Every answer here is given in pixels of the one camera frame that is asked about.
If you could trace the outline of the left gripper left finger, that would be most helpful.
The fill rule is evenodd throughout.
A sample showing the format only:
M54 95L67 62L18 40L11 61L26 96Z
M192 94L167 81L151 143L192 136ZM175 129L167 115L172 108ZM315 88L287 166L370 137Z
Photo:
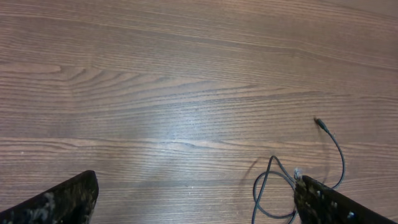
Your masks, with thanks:
M95 171L86 170L1 212L2 224L89 224L99 195Z

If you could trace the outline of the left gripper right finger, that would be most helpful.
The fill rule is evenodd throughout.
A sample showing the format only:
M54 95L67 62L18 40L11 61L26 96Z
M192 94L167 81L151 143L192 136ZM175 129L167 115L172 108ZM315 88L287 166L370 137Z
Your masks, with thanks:
M397 224L307 175L296 180L294 202L302 223Z

